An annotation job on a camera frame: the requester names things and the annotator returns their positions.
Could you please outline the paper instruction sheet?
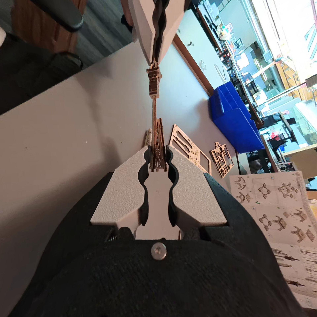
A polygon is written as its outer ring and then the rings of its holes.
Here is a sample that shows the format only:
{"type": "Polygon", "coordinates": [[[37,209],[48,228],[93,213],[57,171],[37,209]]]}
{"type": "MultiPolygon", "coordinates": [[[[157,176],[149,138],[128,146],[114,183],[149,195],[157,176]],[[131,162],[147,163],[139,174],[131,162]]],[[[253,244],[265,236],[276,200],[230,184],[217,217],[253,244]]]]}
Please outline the paper instruction sheet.
{"type": "Polygon", "coordinates": [[[302,172],[230,176],[231,194],[269,242],[302,307],[316,309],[317,225],[302,172]]]}

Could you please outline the irregular wooden cutout sheet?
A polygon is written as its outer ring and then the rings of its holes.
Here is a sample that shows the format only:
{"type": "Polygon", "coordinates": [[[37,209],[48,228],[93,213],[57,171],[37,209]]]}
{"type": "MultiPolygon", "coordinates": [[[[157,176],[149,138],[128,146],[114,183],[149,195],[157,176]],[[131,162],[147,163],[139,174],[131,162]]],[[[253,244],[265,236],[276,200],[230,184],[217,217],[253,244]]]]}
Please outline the irregular wooden cutout sheet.
{"type": "Polygon", "coordinates": [[[234,166],[234,162],[228,151],[227,145],[221,145],[219,142],[215,142],[215,148],[210,151],[210,154],[217,172],[223,179],[234,166]]]}

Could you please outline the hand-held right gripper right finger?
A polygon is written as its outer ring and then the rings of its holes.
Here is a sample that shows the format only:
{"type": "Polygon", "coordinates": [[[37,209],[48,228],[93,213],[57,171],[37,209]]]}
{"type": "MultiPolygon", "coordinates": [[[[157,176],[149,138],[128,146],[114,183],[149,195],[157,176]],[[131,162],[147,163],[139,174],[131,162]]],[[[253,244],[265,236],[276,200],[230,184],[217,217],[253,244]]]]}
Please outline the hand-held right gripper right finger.
{"type": "Polygon", "coordinates": [[[206,228],[225,228],[227,219],[205,172],[171,145],[166,146],[168,179],[171,182],[168,217],[178,227],[178,240],[200,240],[206,228]]]}

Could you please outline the blue plastic bin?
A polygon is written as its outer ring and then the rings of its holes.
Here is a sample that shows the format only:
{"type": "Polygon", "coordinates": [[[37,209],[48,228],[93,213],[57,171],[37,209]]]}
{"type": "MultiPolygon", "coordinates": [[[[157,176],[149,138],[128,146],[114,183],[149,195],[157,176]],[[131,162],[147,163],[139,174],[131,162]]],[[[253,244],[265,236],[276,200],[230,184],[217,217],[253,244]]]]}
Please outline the blue plastic bin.
{"type": "Polygon", "coordinates": [[[230,81],[214,90],[208,104],[213,123],[238,153],[265,149],[255,122],[230,81]]]}

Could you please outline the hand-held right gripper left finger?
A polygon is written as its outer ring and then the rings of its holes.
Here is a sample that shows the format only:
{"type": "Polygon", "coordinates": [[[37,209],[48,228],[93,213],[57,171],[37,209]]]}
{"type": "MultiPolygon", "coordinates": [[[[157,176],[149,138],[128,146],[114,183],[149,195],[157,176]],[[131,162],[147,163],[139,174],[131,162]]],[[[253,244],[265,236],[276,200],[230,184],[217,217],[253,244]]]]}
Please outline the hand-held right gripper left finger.
{"type": "Polygon", "coordinates": [[[92,225],[129,228],[136,238],[139,226],[149,216],[148,190],[150,146],[143,147],[116,168],[90,220],[92,225]]]}

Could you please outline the wooden sheet with long slots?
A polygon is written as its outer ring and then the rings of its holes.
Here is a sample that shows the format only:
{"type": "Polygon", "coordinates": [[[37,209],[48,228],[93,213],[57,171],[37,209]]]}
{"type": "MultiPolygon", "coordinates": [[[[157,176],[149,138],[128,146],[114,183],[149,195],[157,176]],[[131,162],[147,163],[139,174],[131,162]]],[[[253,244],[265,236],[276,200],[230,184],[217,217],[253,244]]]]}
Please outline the wooden sheet with long slots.
{"type": "Polygon", "coordinates": [[[211,160],[176,124],[172,127],[169,146],[175,148],[204,173],[212,175],[211,160]]]}

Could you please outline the black office chair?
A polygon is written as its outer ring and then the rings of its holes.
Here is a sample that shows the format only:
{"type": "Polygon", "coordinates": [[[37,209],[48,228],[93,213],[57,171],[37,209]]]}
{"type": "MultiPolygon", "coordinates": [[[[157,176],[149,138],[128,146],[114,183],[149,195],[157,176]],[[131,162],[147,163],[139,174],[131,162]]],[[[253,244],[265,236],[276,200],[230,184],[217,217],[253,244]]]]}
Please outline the black office chair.
{"type": "Polygon", "coordinates": [[[1,29],[0,114],[79,73],[83,62],[70,52],[51,53],[1,29]]]}

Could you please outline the wooden lattice tower panel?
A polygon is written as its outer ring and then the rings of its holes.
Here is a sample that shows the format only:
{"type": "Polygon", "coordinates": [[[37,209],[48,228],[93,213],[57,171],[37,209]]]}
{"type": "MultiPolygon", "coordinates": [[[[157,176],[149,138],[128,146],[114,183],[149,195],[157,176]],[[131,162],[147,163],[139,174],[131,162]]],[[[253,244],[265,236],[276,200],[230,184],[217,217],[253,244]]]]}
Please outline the wooden lattice tower panel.
{"type": "Polygon", "coordinates": [[[165,153],[165,143],[164,143],[164,132],[162,118],[156,120],[156,128],[154,133],[155,141],[155,152],[152,155],[150,162],[150,171],[159,171],[163,169],[167,171],[166,153],[165,153]]]}

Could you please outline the wooden tower spire piece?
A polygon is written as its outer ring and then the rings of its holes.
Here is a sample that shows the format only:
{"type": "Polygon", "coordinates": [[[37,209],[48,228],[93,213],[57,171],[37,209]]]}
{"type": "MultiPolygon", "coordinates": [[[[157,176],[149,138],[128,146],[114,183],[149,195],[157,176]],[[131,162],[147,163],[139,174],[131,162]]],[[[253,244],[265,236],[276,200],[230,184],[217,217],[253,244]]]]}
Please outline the wooden tower spire piece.
{"type": "Polygon", "coordinates": [[[156,120],[157,120],[157,99],[159,98],[159,86],[162,74],[157,61],[154,59],[149,69],[147,69],[149,78],[149,96],[152,99],[152,136],[151,150],[153,155],[156,153],[156,120]]]}

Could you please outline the white board with brown frame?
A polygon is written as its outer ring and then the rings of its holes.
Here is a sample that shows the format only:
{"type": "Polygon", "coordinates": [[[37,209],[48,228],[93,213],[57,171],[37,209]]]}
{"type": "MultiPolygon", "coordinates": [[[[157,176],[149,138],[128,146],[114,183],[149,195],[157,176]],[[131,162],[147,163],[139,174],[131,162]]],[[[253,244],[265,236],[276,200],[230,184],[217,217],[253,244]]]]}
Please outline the white board with brown frame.
{"type": "Polygon", "coordinates": [[[170,119],[188,135],[217,128],[209,116],[208,100],[217,87],[230,82],[227,68],[192,10],[186,11],[176,35],[180,44],[170,47],[167,70],[170,119]]]}

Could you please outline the brown wooden cabinet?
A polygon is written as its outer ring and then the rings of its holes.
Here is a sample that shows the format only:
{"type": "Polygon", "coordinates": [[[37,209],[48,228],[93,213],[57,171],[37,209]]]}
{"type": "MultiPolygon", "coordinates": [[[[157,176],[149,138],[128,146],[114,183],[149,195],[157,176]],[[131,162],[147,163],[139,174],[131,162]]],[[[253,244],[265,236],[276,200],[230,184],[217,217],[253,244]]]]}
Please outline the brown wooden cabinet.
{"type": "MultiPolygon", "coordinates": [[[[87,0],[72,0],[83,16],[87,0]]],[[[22,40],[52,53],[74,53],[77,32],[71,33],[40,10],[31,0],[15,0],[11,9],[14,33],[22,40]]]]}

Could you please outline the grey desk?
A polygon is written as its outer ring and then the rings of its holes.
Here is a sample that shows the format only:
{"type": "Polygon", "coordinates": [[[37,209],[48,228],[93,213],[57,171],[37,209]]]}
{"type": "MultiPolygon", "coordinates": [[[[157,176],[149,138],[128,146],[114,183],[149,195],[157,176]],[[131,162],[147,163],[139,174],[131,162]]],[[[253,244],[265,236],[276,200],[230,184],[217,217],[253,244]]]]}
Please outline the grey desk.
{"type": "MultiPolygon", "coordinates": [[[[137,153],[151,126],[152,102],[138,42],[85,69],[1,116],[0,313],[8,316],[30,283],[58,224],[108,172],[137,153]]],[[[171,45],[160,64],[157,116],[165,144],[173,124],[209,155],[226,144],[238,175],[235,150],[211,121],[208,95],[171,45]]],[[[137,239],[176,239],[168,219],[167,173],[150,172],[149,219],[137,239]]]]}

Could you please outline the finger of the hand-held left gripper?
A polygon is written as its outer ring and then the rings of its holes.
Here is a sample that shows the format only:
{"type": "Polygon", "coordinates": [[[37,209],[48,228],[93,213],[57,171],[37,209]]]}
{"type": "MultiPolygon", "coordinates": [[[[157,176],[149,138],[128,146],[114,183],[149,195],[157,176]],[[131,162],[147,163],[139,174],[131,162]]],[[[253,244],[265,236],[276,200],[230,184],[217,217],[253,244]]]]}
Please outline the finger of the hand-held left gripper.
{"type": "Polygon", "coordinates": [[[156,2],[153,0],[129,0],[128,6],[133,20],[133,36],[138,39],[145,60],[148,64],[154,61],[155,57],[156,27],[153,22],[156,2]]]}
{"type": "Polygon", "coordinates": [[[184,0],[163,0],[155,3],[155,61],[161,63],[184,16],[184,0]]]}

